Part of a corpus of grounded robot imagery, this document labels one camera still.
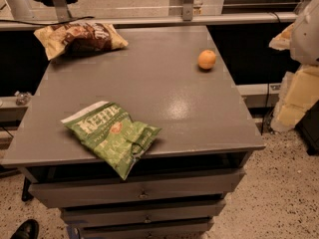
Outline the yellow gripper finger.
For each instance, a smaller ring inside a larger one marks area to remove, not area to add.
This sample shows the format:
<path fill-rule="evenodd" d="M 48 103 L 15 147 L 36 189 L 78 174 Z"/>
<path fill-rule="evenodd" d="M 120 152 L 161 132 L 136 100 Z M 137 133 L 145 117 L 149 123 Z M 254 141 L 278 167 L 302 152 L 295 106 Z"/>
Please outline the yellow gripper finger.
<path fill-rule="evenodd" d="M 319 67 L 302 65 L 295 73 L 287 72 L 282 80 L 273 119 L 273 130 L 294 129 L 319 101 Z"/>
<path fill-rule="evenodd" d="M 269 47 L 278 51 L 289 50 L 294 24 L 290 24 L 280 34 L 271 39 Z"/>

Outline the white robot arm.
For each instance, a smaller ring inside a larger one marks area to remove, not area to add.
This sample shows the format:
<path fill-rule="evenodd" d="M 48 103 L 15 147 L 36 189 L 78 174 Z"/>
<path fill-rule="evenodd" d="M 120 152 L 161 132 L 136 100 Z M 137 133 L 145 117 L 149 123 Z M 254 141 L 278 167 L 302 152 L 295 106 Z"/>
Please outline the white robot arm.
<path fill-rule="evenodd" d="M 288 50 L 300 63 L 295 73 L 285 74 L 270 123 L 275 131 L 289 131 L 319 101 L 319 0 L 311 0 L 269 47 Z"/>

